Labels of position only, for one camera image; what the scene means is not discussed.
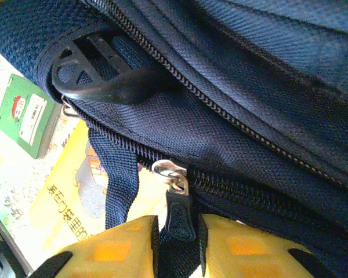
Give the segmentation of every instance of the white label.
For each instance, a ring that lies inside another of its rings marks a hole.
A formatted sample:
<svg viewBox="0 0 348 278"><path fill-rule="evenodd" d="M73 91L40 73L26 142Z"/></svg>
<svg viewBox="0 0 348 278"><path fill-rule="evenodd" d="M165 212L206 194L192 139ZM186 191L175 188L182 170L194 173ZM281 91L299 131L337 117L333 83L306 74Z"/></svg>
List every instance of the white label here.
<svg viewBox="0 0 348 278"><path fill-rule="evenodd" d="M23 116L19 137L30 146L34 143L35 135L47 101L37 94L31 96L30 102Z"/></svg>

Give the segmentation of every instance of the zipper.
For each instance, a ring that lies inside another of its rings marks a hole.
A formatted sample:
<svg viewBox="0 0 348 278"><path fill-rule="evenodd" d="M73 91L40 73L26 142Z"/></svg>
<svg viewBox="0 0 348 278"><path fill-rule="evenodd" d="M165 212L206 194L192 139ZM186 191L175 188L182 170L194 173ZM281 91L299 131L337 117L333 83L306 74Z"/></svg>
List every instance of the zipper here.
<svg viewBox="0 0 348 278"><path fill-rule="evenodd" d="M170 157L166 154L131 140L98 122L90 117L83 110L78 108L72 101L68 102L73 110L81 119L88 123L89 128L96 130L100 134L106 136L111 142L125 148L137 155L138 162L145 168L152 170L156 177L169 185L169 190L173 194L181 194L181 191L187 192L188 198L174 198L173 195L166 200L168 207L172 202L180 203L179 210L181 215L179 218L187 221L183 226L178 225L180 221L172 222L171 226L179 227L172 233L175 238L188 241L195 237L191 233L197 217L192 215L192 198L200 197L203 193L209 194L232 203L238 203L255 210L264 211L287 220L300 222L304 226L320 229L334 235L348 238L348 233L341 227L327 221L318 214L305 208L299 202L291 197L283 195L270 188L265 188L260 184L254 184L250 181L239 179L224 178L216 174L206 173L196 167L184 166L178 162L168 160Z"/></svg>
<svg viewBox="0 0 348 278"><path fill-rule="evenodd" d="M168 159L161 159L152 164L155 177L169 185L166 192L166 230L174 238L183 242L196 239L192 213L192 196L190 195L187 169Z"/></svg>
<svg viewBox="0 0 348 278"><path fill-rule="evenodd" d="M227 120L232 126L241 130L245 134L252 137L257 142L261 143L273 152L283 156L290 160L293 164L304 168L305 170L320 176L321 178L333 182L342 186L342 182L334 177L331 177L328 173L321 171L320 169L306 163L300 158L294 156L290 152L280 148L275 143L271 142L267 138L254 131L252 128L230 115L226 110L207 97L199 88L194 86L186 77L184 77L156 48L148 39L133 25L133 23L121 12L119 7L111 0L86 0L89 6L93 6L100 12L104 13L108 18L118 24L134 41L136 41L149 55L155 58L160 64L162 64L171 74L190 92L198 97L203 103L205 103L210 109L219 114L225 120Z"/></svg>

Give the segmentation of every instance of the cartoon illustration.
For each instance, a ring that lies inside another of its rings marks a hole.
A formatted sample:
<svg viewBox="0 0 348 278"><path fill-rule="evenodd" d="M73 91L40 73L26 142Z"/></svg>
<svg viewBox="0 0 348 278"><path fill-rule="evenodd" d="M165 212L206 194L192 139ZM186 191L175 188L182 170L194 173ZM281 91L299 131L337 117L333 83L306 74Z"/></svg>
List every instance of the cartoon illustration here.
<svg viewBox="0 0 348 278"><path fill-rule="evenodd" d="M19 122L25 106L26 106L25 98L21 96L17 96L14 98L14 103L12 107L12 116L15 121Z"/></svg>
<svg viewBox="0 0 348 278"><path fill-rule="evenodd" d="M75 173L75 186L84 210L91 217L99 218L105 212L107 185L108 175L88 142L86 158Z"/></svg>

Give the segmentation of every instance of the green book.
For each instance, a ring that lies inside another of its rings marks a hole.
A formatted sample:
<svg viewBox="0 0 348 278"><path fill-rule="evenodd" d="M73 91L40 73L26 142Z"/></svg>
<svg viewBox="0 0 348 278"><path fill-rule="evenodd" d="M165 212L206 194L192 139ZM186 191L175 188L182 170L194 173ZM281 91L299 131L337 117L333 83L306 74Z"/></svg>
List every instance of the green book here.
<svg viewBox="0 0 348 278"><path fill-rule="evenodd" d="M33 158L41 158L60 109L38 86L12 74L0 107L0 129Z"/></svg>

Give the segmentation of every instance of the navy strap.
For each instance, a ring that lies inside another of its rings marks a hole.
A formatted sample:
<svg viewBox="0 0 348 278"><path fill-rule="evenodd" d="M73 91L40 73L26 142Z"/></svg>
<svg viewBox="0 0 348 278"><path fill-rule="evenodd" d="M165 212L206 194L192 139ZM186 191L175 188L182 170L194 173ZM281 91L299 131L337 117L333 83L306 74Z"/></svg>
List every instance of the navy strap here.
<svg viewBox="0 0 348 278"><path fill-rule="evenodd" d="M89 140L108 174L106 229L123 224L139 188L137 156L89 129ZM198 241L181 242L160 233L158 277L189 277L200 264Z"/></svg>
<svg viewBox="0 0 348 278"><path fill-rule="evenodd" d="M137 156L89 129L89 140L108 174L106 229L126 222L139 189Z"/></svg>

